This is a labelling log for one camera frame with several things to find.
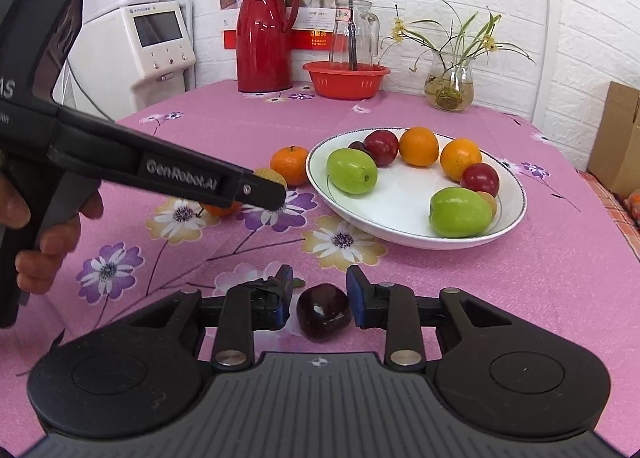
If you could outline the large orange front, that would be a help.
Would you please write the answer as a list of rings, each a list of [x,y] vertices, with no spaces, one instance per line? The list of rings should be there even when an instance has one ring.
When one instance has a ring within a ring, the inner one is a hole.
[[[399,153],[409,166],[428,168],[439,157],[439,144],[436,135],[424,126],[414,126],[402,133],[399,140]]]

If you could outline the brown kiwi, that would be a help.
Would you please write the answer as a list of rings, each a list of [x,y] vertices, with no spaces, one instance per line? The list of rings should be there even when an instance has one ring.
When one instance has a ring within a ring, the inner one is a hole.
[[[480,196],[485,202],[488,203],[488,206],[491,210],[491,216],[494,218],[497,214],[498,204],[497,200],[494,196],[492,196],[489,192],[477,192],[477,195]]]
[[[254,171],[254,174],[270,182],[278,183],[284,189],[288,189],[288,182],[286,179],[280,173],[272,170],[271,168],[258,168]]]

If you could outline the tangerine with stem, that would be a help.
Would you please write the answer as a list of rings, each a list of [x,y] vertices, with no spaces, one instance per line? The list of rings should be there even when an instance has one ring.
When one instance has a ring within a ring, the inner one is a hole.
[[[306,148],[291,145],[279,149],[271,156],[270,168],[278,172],[288,183],[288,186],[302,186],[306,184]]]

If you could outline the dark red apple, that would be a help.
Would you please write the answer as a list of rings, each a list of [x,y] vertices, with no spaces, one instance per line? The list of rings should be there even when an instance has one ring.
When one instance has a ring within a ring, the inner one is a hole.
[[[360,142],[360,140],[356,140],[356,142],[350,143],[348,148],[353,150],[359,150],[360,152],[364,152],[366,155],[372,158],[371,153],[367,150],[367,147],[364,146],[363,142]]]
[[[352,322],[347,294],[326,282],[299,296],[296,316],[302,333],[315,341],[333,338]]]

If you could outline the white water dispenser machine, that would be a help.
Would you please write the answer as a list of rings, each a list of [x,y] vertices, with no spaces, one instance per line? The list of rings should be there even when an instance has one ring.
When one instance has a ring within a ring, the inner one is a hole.
[[[116,8],[87,22],[70,50],[53,97],[119,121],[195,86],[188,0]]]

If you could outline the red plastic basket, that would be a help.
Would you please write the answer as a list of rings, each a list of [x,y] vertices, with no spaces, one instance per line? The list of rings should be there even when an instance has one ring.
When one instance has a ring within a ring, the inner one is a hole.
[[[370,100],[390,74],[380,65],[350,70],[332,67],[329,62],[306,62],[303,70],[308,72],[316,93],[330,100]]]

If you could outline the brown kiwi front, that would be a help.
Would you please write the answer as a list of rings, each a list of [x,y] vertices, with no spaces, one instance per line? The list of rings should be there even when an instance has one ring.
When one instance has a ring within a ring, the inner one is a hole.
[[[497,214],[498,204],[497,200],[494,196],[492,196],[489,192],[477,192],[477,195],[480,196],[485,202],[488,203],[488,206],[491,210],[491,216],[494,218]]]

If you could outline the black stirring stick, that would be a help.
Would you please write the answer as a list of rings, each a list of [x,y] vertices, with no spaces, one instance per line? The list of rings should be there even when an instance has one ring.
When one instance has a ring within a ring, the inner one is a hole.
[[[348,0],[348,64],[349,69],[356,71],[358,69],[357,59],[357,27],[355,24],[355,7],[354,0]]]

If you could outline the red apple front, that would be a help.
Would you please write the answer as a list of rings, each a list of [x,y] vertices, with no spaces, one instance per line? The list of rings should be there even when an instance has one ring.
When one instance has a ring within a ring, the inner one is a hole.
[[[486,192],[490,196],[497,196],[500,180],[497,171],[486,163],[473,163],[462,173],[460,186],[473,192]]]

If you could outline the brown kiwi back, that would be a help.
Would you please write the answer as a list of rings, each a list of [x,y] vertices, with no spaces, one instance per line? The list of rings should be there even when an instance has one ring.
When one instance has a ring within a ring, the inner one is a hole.
[[[284,189],[288,189],[288,182],[286,179],[280,173],[272,170],[271,168],[258,168],[254,171],[254,174],[270,182],[278,183]]]

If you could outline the large orange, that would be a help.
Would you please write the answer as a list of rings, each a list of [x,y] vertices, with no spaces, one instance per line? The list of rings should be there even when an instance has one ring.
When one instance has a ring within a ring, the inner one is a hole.
[[[472,164],[483,161],[482,152],[475,142],[468,138],[456,138],[440,152],[440,166],[454,182],[460,182],[463,172]]]
[[[436,135],[424,126],[414,126],[402,133],[399,140],[399,153],[409,166],[428,168],[439,157],[439,144]]]

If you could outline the white porcelain plate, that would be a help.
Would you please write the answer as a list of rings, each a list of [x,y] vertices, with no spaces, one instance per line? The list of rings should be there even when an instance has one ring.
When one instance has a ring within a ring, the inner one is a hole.
[[[314,146],[306,160],[309,183],[326,205],[343,220],[364,232],[400,246],[425,250],[460,250],[489,244],[510,233],[527,211],[525,189],[516,175],[498,158],[482,150],[484,163],[499,177],[497,213],[488,229],[468,238],[444,238],[428,224],[430,201],[435,192],[454,186],[439,163],[428,169],[408,166],[396,159],[378,171],[375,188],[362,196],[342,192],[329,180],[326,160],[334,150],[362,140],[371,128],[338,133]]]

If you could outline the glass vase with plant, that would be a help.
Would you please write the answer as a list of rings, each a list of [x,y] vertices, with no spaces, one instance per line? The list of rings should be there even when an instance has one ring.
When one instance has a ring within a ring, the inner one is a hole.
[[[411,72],[417,72],[423,57],[430,56],[431,66],[423,85],[428,103],[443,111],[465,111],[475,98],[474,62],[491,60],[497,53],[514,54],[528,62],[535,59],[518,44],[496,37],[500,14],[477,10],[462,17],[449,2],[444,5],[451,12],[446,24],[428,17],[407,20],[396,12],[380,47],[387,53],[405,43],[416,46],[419,53],[409,67]]]

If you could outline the red thermos jug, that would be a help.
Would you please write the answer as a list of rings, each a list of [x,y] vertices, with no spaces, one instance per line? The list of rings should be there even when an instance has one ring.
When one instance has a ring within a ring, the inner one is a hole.
[[[299,0],[243,0],[235,27],[238,90],[292,88],[291,32]]]

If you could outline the dark red apple back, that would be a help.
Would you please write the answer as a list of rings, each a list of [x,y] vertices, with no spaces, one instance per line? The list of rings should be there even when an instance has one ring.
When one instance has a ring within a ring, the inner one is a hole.
[[[302,333],[315,341],[333,338],[352,322],[347,294],[326,282],[299,296],[296,316]]]

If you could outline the glass pitcher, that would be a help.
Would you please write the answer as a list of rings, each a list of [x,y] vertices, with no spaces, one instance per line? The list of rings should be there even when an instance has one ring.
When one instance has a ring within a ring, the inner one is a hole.
[[[378,57],[380,20],[365,0],[335,2],[329,65],[338,70],[369,70]]]

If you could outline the green apple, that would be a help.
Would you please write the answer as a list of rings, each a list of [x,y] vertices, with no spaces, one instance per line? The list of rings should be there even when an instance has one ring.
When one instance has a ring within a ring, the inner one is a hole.
[[[335,149],[326,160],[326,173],[335,187],[355,196],[370,192],[378,182],[374,160],[358,149]]]
[[[490,204],[477,192],[446,187],[432,196],[428,220],[438,236],[466,238],[484,233],[493,217]]]

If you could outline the brown cardboard box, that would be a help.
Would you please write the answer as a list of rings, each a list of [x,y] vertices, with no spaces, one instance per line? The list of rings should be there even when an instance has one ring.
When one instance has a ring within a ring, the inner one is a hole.
[[[587,171],[622,198],[640,186],[639,121],[639,91],[611,82]]]

